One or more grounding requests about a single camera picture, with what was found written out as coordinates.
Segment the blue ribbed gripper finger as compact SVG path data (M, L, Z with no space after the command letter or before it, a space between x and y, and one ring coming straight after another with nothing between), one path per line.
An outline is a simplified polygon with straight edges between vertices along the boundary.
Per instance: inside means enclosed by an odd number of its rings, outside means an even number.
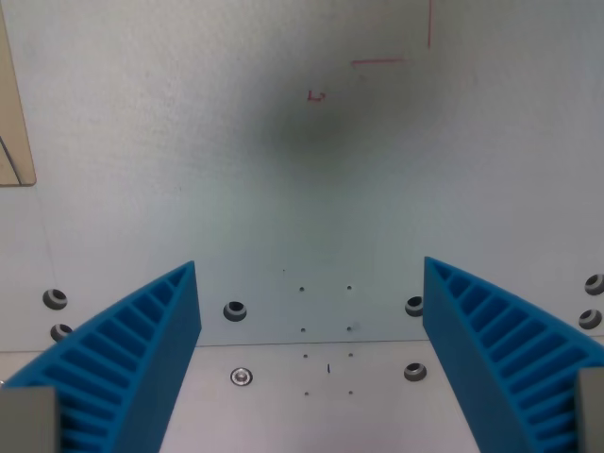
M65 452L158 452L200 332L188 261L68 333L4 387L56 391Z
M576 452L575 382L603 347L559 318L434 258L423 326L482 452Z

